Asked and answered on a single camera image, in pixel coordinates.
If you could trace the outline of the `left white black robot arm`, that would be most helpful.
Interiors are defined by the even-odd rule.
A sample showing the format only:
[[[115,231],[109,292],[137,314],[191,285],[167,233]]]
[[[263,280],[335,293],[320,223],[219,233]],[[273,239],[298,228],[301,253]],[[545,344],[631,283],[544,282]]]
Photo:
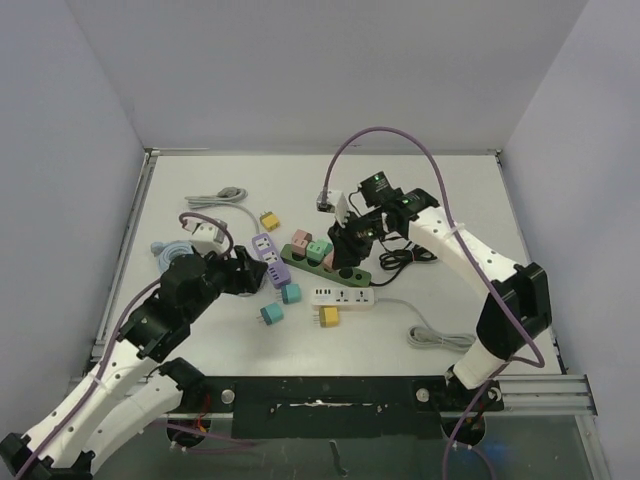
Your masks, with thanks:
[[[17,479],[90,479],[134,435],[204,395],[203,374],[170,353],[223,294],[256,293],[267,265],[243,246],[231,254],[181,255],[126,307],[102,358],[53,411],[1,442]]]

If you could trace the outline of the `green plug adapter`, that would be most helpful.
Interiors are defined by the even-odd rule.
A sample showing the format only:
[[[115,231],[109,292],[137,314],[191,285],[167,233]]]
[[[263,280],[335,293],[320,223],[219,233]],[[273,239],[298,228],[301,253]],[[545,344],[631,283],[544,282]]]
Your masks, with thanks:
[[[313,262],[322,263],[331,250],[332,245],[325,240],[310,241],[306,246],[306,257]]]

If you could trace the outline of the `pink plug adapter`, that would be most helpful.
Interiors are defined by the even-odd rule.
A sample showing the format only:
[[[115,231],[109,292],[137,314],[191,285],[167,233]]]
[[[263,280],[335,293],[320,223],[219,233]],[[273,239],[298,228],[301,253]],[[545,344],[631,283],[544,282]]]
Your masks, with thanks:
[[[293,254],[305,257],[308,245],[312,242],[313,236],[310,232],[298,229],[291,238],[291,251]]]
[[[334,260],[334,252],[331,251],[324,259],[322,262],[322,266],[328,270],[328,271],[333,271],[333,260]]]

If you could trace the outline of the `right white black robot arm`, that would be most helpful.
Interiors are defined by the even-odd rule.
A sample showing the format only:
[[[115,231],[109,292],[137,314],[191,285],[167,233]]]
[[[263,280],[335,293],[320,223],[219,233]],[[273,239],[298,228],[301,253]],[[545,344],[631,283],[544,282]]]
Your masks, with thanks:
[[[536,263],[518,264],[490,248],[460,223],[450,222],[438,200],[421,188],[403,192],[379,172],[359,186],[369,212],[351,211],[344,194],[323,188],[316,200],[321,212],[333,214],[328,235],[333,244],[332,269],[355,268],[367,259],[375,241],[389,234],[434,254],[484,299],[476,338],[452,367],[445,384],[448,402],[469,408],[481,396],[481,385],[551,324],[548,278]]]

